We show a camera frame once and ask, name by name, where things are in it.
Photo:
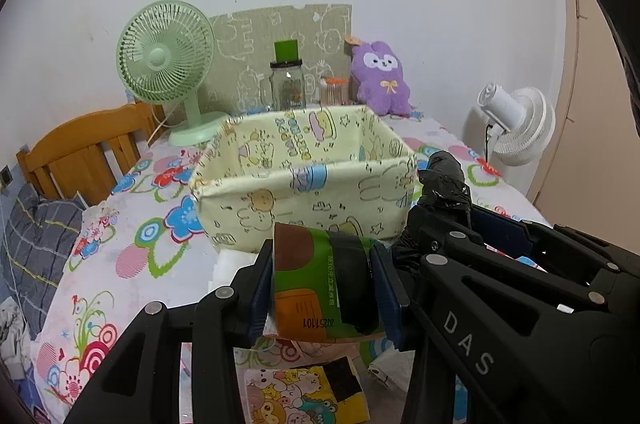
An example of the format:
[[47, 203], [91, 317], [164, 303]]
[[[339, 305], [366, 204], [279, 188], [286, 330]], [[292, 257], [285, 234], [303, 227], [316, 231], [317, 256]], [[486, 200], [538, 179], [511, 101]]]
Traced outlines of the yellow cartoon tissue pack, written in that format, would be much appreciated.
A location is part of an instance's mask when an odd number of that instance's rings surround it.
[[244, 373], [253, 423], [367, 423], [370, 410], [359, 376], [347, 357], [330, 362]]

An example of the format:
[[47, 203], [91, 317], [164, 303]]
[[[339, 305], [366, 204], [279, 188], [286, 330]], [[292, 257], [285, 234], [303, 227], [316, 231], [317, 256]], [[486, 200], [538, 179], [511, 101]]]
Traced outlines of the green orange tissue pack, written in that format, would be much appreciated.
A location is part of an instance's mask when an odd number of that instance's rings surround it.
[[272, 309], [280, 337], [356, 342], [384, 333], [370, 260], [377, 240], [279, 223], [272, 241]]

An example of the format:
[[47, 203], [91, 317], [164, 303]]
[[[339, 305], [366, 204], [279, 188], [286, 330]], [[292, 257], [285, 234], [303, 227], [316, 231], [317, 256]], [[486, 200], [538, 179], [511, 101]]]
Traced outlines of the white tissue stack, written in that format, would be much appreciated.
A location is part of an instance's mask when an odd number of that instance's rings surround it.
[[222, 249], [217, 258], [212, 277], [208, 281], [208, 292], [221, 286], [230, 286], [235, 274], [244, 267], [253, 266], [257, 254], [235, 249]]

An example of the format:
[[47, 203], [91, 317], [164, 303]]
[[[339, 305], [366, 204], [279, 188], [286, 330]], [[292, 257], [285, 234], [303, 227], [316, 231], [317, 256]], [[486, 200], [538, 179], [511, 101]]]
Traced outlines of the floral tablecloth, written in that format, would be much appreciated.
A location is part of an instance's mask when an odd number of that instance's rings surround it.
[[[413, 111], [409, 118], [383, 118], [418, 152], [419, 162], [438, 150], [454, 154], [474, 203], [512, 219], [548, 225], [480, 154], [437, 121], [422, 117]], [[159, 299], [180, 306], [207, 294], [219, 251], [202, 230], [196, 232], [201, 226], [186, 186], [199, 151], [178, 151], [158, 140], [120, 179], [113, 195], [88, 209], [47, 319], [32, 343], [35, 382], [52, 423], [64, 422], [105, 352], [146, 303]], [[237, 350], [236, 364], [241, 369], [280, 369], [349, 356], [370, 389], [371, 422], [399, 422], [403, 393], [386, 390], [367, 371], [390, 347], [384, 338], [311, 345], [270, 337], [258, 340], [255, 351]]]

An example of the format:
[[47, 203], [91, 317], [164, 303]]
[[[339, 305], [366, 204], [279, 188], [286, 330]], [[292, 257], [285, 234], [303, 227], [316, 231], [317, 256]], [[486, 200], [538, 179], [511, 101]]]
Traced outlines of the grey plaid bedding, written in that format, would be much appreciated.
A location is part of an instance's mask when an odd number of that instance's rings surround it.
[[32, 368], [41, 332], [75, 243], [86, 205], [80, 197], [47, 199], [23, 185], [1, 222], [1, 360], [14, 381]]

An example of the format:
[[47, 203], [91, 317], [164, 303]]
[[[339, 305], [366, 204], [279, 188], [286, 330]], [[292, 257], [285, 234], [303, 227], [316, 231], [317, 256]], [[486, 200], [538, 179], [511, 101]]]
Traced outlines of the white desk fan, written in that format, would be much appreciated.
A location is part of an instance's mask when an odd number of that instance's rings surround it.
[[555, 129], [555, 110], [537, 88], [509, 93], [488, 82], [480, 90], [477, 105], [488, 117], [486, 157], [520, 167], [537, 159], [548, 147]]

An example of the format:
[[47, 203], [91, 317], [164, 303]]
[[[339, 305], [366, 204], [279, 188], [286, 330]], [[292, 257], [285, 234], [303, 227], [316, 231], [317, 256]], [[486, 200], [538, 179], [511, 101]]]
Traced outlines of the cream cartoon fabric storage box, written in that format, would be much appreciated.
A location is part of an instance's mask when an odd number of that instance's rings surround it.
[[363, 105], [224, 121], [189, 188], [216, 248], [256, 253], [279, 223], [390, 240], [416, 184], [416, 154]]

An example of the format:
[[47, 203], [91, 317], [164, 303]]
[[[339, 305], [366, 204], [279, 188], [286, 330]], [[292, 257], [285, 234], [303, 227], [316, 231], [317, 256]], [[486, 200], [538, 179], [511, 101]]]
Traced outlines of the wooden chair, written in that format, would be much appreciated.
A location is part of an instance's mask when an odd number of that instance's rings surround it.
[[111, 151], [121, 173], [137, 164], [136, 136], [150, 140], [165, 129], [163, 107], [140, 101], [66, 121], [16, 160], [25, 180], [48, 199], [81, 195], [90, 205], [107, 199], [117, 179], [105, 156]]

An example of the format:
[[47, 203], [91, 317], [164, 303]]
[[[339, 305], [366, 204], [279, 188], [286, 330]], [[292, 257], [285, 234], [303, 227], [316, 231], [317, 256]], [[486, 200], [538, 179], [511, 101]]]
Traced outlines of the purple plush bunny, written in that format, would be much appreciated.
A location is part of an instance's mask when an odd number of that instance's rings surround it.
[[408, 116], [410, 89], [396, 54], [383, 41], [354, 44], [350, 77], [356, 100], [378, 116]]

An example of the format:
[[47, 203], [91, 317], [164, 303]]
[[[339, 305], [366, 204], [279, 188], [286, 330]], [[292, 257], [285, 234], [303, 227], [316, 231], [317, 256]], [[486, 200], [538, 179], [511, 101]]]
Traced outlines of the toothpick jar orange lid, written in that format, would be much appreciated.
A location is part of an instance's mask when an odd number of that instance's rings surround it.
[[320, 79], [320, 104], [323, 107], [346, 105], [349, 102], [347, 78], [322, 77]]

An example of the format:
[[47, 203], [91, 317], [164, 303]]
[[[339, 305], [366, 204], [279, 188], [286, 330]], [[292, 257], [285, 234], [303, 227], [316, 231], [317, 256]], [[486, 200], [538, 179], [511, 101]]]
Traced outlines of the glass mason jar mug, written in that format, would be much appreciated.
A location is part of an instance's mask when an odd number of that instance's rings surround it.
[[303, 110], [306, 107], [303, 63], [271, 62], [271, 74], [260, 82], [260, 98], [268, 111]]

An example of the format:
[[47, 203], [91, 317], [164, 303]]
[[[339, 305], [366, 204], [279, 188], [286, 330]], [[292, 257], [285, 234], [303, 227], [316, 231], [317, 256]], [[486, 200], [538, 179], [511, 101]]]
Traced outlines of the green desk fan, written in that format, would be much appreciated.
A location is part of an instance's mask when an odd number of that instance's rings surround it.
[[116, 68], [125, 88], [138, 100], [183, 106], [186, 120], [169, 130], [175, 147], [205, 143], [228, 115], [202, 113], [198, 89], [214, 61], [214, 31], [195, 6], [160, 0], [128, 20], [116, 46]]

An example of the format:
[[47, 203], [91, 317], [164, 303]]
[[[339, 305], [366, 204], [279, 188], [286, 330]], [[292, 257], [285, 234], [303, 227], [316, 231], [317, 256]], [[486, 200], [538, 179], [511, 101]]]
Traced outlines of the green cup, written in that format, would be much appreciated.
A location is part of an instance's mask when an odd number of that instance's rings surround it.
[[280, 40], [274, 43], [274, 58], [277, 63], [291, 63], [299, 60], [296, 39]]

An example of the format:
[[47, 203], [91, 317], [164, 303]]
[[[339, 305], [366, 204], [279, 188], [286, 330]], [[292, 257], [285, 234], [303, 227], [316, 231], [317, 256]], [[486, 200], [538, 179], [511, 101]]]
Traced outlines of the beige cartoon cardboard panel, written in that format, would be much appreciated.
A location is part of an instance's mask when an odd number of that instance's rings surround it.
[[271, 75], [274, 44], [295, 40], [303, 62], [306, 100], [317, 103], [320, 79], [345, 77], [352, 33], [349, 4], [270, 6], [214, 16], [214, 61], [198, 88], [202, 112], [237, 114], [262, 109], [260, 83]]

